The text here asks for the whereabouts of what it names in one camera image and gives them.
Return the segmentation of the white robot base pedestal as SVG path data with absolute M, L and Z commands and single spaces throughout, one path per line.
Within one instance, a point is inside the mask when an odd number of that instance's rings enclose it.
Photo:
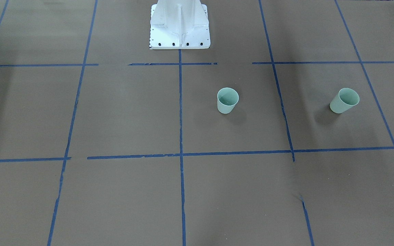
M 200 0 L 159 0 L 150 9 L 149 48 L 208 49 L 208 8 Z

